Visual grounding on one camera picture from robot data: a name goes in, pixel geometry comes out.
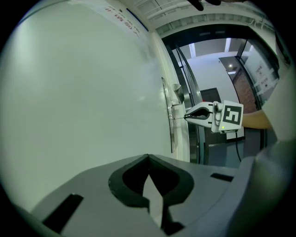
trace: black cable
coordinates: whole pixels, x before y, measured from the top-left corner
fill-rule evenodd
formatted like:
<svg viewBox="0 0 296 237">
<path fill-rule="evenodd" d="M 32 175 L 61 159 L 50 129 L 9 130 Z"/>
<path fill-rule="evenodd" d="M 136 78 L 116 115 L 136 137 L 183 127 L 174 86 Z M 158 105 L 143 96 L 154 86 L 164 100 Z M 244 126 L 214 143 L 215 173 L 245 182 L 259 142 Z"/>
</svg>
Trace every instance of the black cable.
<svg viewBox="0 0 296 237">
<path fill-rule="evenodd" d="M 236 153 L 237 153 L 237 156 L 239 157 L 239 160 L 241 162 L 241 157 L 240 157 L 240 154 L 239 154 L 239 149 L 237 148 L 237 132 L 235 133 L 235 137 L 236 137 L 236 140 L 235 140 Z"/>
</svg>

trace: hand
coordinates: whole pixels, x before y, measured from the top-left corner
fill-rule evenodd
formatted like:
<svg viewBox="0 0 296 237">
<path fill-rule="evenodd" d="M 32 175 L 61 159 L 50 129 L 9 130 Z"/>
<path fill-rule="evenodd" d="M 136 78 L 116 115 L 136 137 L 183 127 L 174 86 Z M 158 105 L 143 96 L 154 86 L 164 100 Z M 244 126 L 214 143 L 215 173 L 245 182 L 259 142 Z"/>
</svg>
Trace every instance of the hand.
<svg viewBox="0 0 296 237">
<path fill-rule="evenodd" d="M 204 7 L 201 4 L 200 0 L 188 0 L 195 8 L 199 11 L 203 11 Z M 206 0 L 208 3 L 213 4 L 215 6 L 219 6 L 221 1 L 223 2 L 244 2 L 246 0 Z"/>
</svg>

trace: black slot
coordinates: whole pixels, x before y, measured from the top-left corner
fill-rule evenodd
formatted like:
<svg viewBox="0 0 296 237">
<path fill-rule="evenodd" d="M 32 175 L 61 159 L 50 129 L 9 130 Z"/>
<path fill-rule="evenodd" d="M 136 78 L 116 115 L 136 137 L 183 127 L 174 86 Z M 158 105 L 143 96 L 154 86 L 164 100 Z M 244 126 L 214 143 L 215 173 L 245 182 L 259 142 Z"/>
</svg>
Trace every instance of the black slot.
<svg viewBox="0 0 296 237">
<path fill-rule="evenodd" d="M 219 180 L 224 180 L 224 181 L 227 181 L 227 182 L 231 182 L 233 180 L 233 176 L 229 176 L 229 175 L 222 175 L 222 174 L 218 174 L 218 173 L 213 173 L 211 175 L 212 178 L 215 178 L 215 179 L 219 179 Z"/>
<path fill-rule="evenodd" d="M 83 197 L 70 194 L 44 221 L 43 224 L 56 233 L 60 233 L 69 221 Z"/>
</svg>

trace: gray floor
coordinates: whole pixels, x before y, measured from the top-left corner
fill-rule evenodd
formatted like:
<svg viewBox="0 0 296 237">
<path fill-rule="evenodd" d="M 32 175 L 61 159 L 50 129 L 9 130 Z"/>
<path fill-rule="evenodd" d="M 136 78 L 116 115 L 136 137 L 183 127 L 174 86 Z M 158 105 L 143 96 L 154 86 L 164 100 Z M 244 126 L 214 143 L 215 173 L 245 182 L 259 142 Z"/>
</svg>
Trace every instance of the gray floor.
<svg viewBox="0 0 296 237">
<path fill-rule="evenodd" d="M 260 151 L 260 131 L 245 129 L 245 140 L 238 142 L 240 158 L 255 156 Z M 235 142 L 222 143 L 209 147 L 209 165 L 238 168 L 240 160 Z"/>
</svg>

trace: person's arm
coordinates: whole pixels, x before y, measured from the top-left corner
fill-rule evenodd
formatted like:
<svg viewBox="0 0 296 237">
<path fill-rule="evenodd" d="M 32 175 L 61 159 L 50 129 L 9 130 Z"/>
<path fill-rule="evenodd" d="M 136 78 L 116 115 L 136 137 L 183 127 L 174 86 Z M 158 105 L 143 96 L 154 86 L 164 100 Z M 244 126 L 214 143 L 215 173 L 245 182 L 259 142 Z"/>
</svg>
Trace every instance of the person's arm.
<svg viewBox="0 0 296 237">
<path fill-rule="evenodd" d="M 254 113 L 245 113 L 242 117 L 242 126 L 255 129 L 271 128 L 271 124 L 262 110 Z"/>
</svg>

